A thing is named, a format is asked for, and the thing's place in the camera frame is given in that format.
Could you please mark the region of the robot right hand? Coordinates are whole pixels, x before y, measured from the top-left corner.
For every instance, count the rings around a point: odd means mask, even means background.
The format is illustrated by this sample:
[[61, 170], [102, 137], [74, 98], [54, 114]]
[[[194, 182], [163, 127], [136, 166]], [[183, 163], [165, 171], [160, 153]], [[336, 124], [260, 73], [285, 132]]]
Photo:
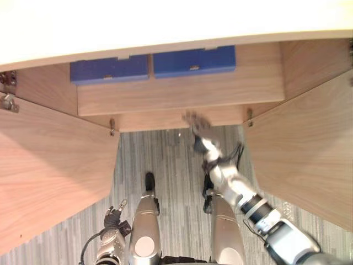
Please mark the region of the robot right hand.
[[210, 137], [211, 124], [204, 116], [195, 111], [187, 111], [182, 115], [182, 119], [190, 126], [194, 135]]

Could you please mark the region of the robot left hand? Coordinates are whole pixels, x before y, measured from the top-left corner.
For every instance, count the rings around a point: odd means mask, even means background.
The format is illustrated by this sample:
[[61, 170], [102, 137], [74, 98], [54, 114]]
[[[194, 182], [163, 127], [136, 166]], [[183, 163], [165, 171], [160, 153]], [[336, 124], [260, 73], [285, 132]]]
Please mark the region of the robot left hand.
[[123, 199], [117, 208], [110, 206], [104, 216], [104, 227], [108, 228], [117, 228], [120, 224], [120, 218], [123, 209], [127, 205], [127, 199]]

